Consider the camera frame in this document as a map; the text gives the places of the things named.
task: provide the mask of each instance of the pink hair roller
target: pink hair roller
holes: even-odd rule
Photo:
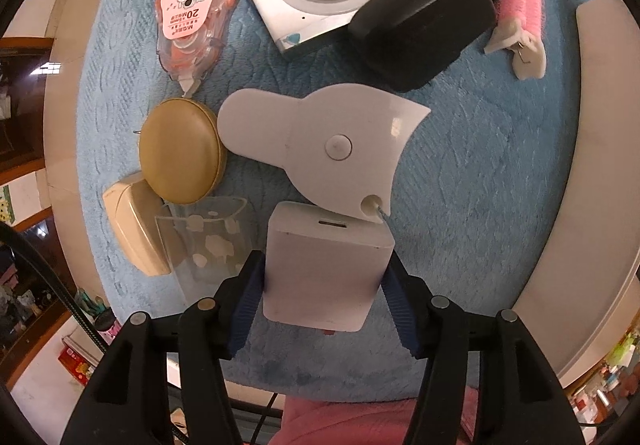
[[[513,72],[519,79],[545,75],[542,0],[501,0],[498,3],[498,25],[484,52],[488,54],[500,49],[514,52]]]

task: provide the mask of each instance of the clear plastic container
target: clear plastic container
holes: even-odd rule
[[[254,249],[254,210],[244,198],[208,196],[191,205],[170,205],[156,216],[167,261],[187,305],[210,297],[238,275]]]

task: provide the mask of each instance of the blue carpet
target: blue carpet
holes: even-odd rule
[[[580,99],[575,8],[545,0],[546,77],[519,82],[511,54],[481,52],[483,36],[431,84],[404,96],[433,109],[402,154],[389,226],[409,273],[464,309],[510,307],[543,250],[571,166]],[[116,315],[178,313],[173,276],[149,278],[120,250],[101,195],[140,166],[137,135],[150,107],[178,95],[156,56],[154,0],[102,0],[84,59],[78,100],[78,175],[98,272]],[[195,95],[218,110],[252,87],[302,97],[339,82],[383,87],[346,43],[285,62],[250,0],[241,0],[228,46]],[[230,155],[216,194],[245,196],[258,212],[260,244],[282,200],[301,200],[285,173]],[[259,314],[248,343],[225,364],[229,380],[335,401],[418,393],[423,363],[401,348],[382,292],[363,329],[326,337]],[[474,372],[470,381],[474,383]]]

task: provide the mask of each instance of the gold cap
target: gold cap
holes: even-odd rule
[[[216,115],[204,104],[171,98],[157,105],[140,131],[140,168],[158,196],[187,205],[211,192],[225,171],[226,148]]]

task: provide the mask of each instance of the beige compact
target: beige compact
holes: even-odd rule
[[[156,227],[162,200],[138,172],[105,190],[107,216],[129,261],[146,275],[171,273]]]
[[[140,131],[138,154],[149,186],[179,205],[208,195],[226,165],[216,115],[188,98],[170,98],[151,111]]]

